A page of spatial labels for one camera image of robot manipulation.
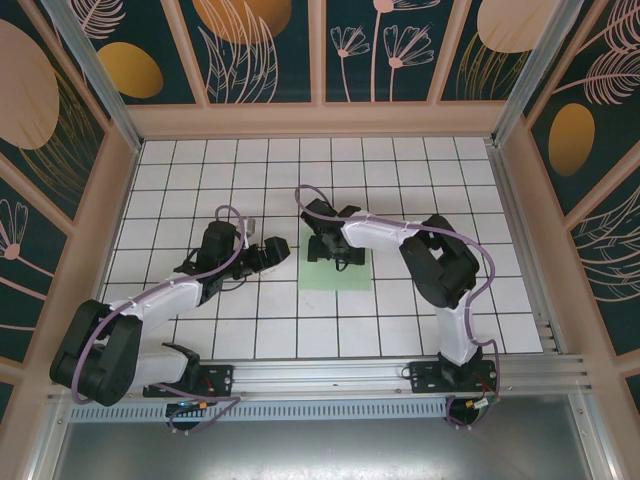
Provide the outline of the light green cloth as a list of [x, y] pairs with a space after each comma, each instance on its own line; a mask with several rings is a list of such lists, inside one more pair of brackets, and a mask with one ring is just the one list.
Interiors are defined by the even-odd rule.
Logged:
[[337, 271], [335, 263], [321, 259], [307, 260], [307, 249], [300, 248], [298, 289], [300, 291], [371, 291], [373, 289], [371, 253], [365, 254], [364, 265], [349, 265]]

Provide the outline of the grey metal sheet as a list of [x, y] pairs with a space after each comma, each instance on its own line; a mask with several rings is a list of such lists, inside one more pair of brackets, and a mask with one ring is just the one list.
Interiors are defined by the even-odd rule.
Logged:
[[501, 401], [479, 425], [440, 418], [73, 423], [53, 480], [592, 480], [565, 396]]

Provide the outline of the long aluminium mounting rail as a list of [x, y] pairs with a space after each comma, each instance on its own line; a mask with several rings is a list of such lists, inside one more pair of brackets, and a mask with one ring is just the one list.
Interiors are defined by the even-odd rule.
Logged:
[[[547, 395], [572, 393], [578, 386], [591, 388], [581, 357], [575, 355], [505, 355], [484, 360], [495, 363], [500, 395]], [[474, 393], [413, 393], [404, 371], [410, 362], [438, 361], [435, 357], [369, 358], [337, 360], [213, 361], [204, 365], [232, 365], [231, 395], [272, 399], [330, 399], [346, 397], [387, 397], [393, 394], [459, 397]], [[176, 397], [165, 390], [138, 387], [128, 396]]]

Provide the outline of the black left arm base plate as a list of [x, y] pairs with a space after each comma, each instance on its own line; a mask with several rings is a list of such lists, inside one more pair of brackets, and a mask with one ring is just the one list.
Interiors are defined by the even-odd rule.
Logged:
[[229, 397], [233, 383], [232, 365], [204, 365], [188, 367], [183, 376], [169, 387], [185, 392], [189, 398], [196, 396]]

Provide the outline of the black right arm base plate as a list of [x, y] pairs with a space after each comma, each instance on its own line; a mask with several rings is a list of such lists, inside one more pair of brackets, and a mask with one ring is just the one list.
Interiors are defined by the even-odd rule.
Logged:
[[497, 370], [491, 360], [458, 367], [439, 361], [410, 362], [404, 371], [413, 393], [481, 394], [495, 390]]

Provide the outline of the aluminium side rail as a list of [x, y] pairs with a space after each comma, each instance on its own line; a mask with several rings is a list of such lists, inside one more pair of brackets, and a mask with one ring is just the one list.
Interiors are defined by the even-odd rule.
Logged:
[[567, 353], [566, 342], [551, 303], [524, 210], [518, 198], [507, 162], [501, 151], [492, 144], [487, 146], [487, 153], [513, 239], [534, 321], [541, 338], [543, 352], [545, 354], [564, 355]]

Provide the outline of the aluminium corner post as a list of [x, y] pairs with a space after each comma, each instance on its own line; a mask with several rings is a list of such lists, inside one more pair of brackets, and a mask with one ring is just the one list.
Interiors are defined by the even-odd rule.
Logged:
[[527, 103], [557, 56], [574, 25], [584, 0], [560, 0], [536, 41], [521, 74], [491, 133], [491, 146], [499, 149], [508, 140]]
[[141, 136], [92, 41], [107, 40], [126, 17], [124, 0], [38, 0], [102, 105], [135, 153]]

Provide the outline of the aluminium frame bar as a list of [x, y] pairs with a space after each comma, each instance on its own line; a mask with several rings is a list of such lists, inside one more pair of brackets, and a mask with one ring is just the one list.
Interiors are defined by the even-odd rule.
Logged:
[[578, 386], [568, 399], [591, 479], [620, 480], [617, 458], [592, 392]]
[[28, 458], [25, 480], [53, 480], [71, 407], [62, 399], [47, 404]]

